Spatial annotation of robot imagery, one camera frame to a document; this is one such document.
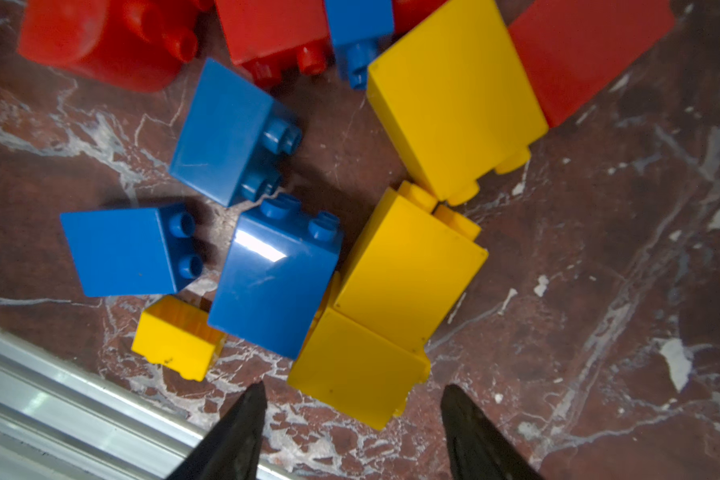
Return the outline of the red lego pile bottom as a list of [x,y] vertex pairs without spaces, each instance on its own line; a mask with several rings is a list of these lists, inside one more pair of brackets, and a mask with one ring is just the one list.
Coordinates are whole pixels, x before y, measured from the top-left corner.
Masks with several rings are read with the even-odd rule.
[[322,0],[217,0],[232,63],[246,70],[255,85],[269,90],[283,72],[324,72],[332,57]]

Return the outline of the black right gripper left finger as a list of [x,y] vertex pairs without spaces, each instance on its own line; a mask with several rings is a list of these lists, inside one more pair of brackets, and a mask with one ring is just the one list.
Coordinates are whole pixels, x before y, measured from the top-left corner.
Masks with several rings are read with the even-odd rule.
[[266,408],[263,382],[251,384],[167,479],[255,479]]

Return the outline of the yellow lego pile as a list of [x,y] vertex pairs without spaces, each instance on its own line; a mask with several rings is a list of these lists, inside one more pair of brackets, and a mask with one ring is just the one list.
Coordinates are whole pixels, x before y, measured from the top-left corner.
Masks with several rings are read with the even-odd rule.
[[493,1],[448,1],[368,67],[368,100],[411,178],[463,204],[549,130]]

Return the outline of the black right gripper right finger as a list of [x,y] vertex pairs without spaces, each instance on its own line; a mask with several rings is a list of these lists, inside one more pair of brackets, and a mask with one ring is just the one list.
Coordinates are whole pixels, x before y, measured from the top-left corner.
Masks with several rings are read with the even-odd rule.
[[458,385],[440,407],[453,479],[543,479]]

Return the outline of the blue small lego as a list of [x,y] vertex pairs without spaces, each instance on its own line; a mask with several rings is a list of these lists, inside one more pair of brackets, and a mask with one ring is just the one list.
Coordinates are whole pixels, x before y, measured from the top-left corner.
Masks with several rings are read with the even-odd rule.
[[224,207],[256,202],[282,183],[278,162],[295,152],[297,117],[214,59],[202,68],[169,173]]

